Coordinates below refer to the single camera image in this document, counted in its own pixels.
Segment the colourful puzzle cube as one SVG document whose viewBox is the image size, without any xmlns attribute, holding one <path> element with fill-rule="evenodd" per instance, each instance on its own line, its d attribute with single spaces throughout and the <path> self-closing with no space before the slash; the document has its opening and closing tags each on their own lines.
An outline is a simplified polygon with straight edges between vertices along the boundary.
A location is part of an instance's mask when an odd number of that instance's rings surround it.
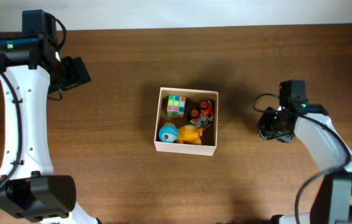
<svg viewBox="0 0 352 224">
<path fill-rule="evenodd" d="M 169 95 L 167 104 L 167 116 L 171 118 L 183 118 L 186 107 L 185 96 Z"/>
</svg>

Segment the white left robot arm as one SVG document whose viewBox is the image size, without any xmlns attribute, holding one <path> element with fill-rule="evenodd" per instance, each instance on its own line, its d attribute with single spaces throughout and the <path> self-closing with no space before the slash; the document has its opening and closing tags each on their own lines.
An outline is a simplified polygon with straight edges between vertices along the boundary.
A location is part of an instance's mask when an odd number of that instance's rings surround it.
<svg viewBox="0 0 352 224">
<path fill-rule="evenodd" d="M 0 38 L 4 156 L 0 209 L 32 223 L 98 223 L 78 203 L 74 179 L 54 173 L 47 140 L 52 93 L 90 81 L 79 57 L 60 57 L 63 24 L 43 10 L 22 13 L 22 32 Z"/>
</svg>

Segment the white cardboard box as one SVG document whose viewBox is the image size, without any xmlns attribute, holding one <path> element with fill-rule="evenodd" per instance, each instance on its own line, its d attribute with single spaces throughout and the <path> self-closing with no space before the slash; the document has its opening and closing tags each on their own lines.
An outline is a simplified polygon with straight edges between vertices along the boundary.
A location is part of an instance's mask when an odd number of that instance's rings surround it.
<svg viewBox="0 0 352 224">
<path fill-rule="evenodd" d="M 169 95 L 185 96 L 186 107 L 183 118 L 171 118 L 167 116 L 167 104 Z M 161 152 L 175 152 L 183 154 L 196 154 L 203 156 L 212 156 L 217 147 L 217 117 L 218 117 L 218 99 L 219 93 L 216 91 L 207 90 L 188 90 L 180 88 L 160 88 L 158 100 L 158 112 L 156 118 L 156 129 L 154 144 L 157 151 Z M 173 123 L 178 129 L 191 124 L 188 120 L 188 113 L 196 108 L 196 105 L 201 100 L 211 100 L 214 109 L 214 121 L 203 128 L 203 135 L 201 137 L 202 144 L 179 144 L 161 142 L 159 140 L 159 130 L 165 123 Z"/>
</svg>

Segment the red toy monster truck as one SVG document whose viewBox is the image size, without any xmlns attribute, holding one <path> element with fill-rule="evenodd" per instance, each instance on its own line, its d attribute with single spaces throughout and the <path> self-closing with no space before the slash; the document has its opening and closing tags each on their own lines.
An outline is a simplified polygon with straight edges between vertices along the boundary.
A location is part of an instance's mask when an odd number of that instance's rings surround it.
<svg viewBox="0 0 352 224">
<path fill-rule="evenodd" d="M 214 109 L 211 100 L 201 100 L 196 108 L 188 113 L 189 122 L 196 128 L 205 128 L 214 121 Z"/>
</svg>

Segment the blue egg-shaped toy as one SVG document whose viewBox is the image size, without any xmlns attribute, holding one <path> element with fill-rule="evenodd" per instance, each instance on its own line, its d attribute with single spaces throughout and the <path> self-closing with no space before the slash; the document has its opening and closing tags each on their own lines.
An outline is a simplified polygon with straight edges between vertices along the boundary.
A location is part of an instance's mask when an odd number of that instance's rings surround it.
<svg viewBox="0 0 352 224">
<path fill-rule="evenodd" d="M 178 128 L 173 123 L 165 123 L 158 136 L 161 142 L 175 143 L 179 137 Z"/>
</svg>

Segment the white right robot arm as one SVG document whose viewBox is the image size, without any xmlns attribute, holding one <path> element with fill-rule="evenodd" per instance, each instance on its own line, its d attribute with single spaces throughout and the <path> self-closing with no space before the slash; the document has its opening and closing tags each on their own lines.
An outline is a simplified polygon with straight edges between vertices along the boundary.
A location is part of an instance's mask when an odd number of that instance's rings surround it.
<svg viewBox="0 0 352 224">
<path fill-rule="evenodd" d="M 300 140 L 319 173 L 306 180 L 295 197 L 292 215 L 274 215 L 271 223 L 352 223 L 352 150 L 333 127 L 322 105 L 309 104 L 303 80 L 279 84 L 280 106 L 263 110 L 257 123 L 259 136 L 290 143 Z M 314 203 L 307 213 L 299 211 L 305 188 L 322 178 Z"/>
</svg>

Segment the yellow toy figure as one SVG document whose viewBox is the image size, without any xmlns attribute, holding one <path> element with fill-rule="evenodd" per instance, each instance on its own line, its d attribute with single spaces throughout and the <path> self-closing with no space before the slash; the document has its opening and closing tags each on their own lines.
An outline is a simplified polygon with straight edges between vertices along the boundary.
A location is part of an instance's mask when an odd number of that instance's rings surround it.
<svg viewBox="0 0 352 224">
<path fill-rule="evenodd" d="M 197 128 L 194 125 L 188 124 L 178 129 L 178 140 L 179 144 L 195 144 L 201 145 L 201 137 L 203 135 L 203 129 Z"/>
</svg>

